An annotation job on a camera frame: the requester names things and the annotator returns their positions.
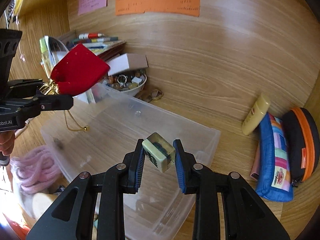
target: orange zipper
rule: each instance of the orange zipper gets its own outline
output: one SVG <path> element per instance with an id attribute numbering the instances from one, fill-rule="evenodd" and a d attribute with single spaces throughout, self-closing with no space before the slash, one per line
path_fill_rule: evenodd
<path id="1" fill-rule="evenodd" d="M 307 157 L 306 170 L 302 178 L 302 182 L 304 182 L 306 179 L 308 179 L 311 176 L 313 172 L 313 167 L 315 164 L 315 146 L 313 143 L 313 137 L 312 137 L 310 125 L 303 111 L 299 107 L 292 108 L 292 111 L 297 116 L 297 119 L 299 121 L 301 130 L 302 130 L 303 138 L 306 144 L 306 157 Z"/>

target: human hand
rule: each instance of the human hand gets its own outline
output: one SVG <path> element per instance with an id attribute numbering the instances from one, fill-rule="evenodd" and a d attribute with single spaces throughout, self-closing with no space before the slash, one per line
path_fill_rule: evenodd
<path id="1" fill-rule="evenodd" d="M 15 139 L 14 131 L 0 132 L 0 152 L 4 156 L 12 153 Z"/>

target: orange sticky note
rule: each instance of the orange sticky note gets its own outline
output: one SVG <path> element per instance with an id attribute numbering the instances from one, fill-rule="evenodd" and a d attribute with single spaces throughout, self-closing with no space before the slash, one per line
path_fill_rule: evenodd
<path id="1" fill-rule="evenodd" d="M 116 15 L 167 12 L 199 17 L 200 0 L 116 0 Z"/>

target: white box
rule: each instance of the white box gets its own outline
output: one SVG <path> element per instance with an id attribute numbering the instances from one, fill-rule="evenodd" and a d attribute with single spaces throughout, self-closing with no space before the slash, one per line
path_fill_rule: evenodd
<path id="1" fill-rule="evenodd" d="M 146 55 L 126 53 L 107 62 L 110 66 L 108 75 L 116 75 L 128 70 L 147 68 Z"/>

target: pink yarn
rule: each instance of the pink yarn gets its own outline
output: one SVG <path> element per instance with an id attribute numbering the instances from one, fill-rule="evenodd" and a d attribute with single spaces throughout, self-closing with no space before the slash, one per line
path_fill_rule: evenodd
<path id="1" fill-rule="evenodd" d="M 16 182 L 28 194 L 50 187 L 61 174 L 47 145 L 33 149 L 22 158 L 13 157 L 11 166 Z"/>

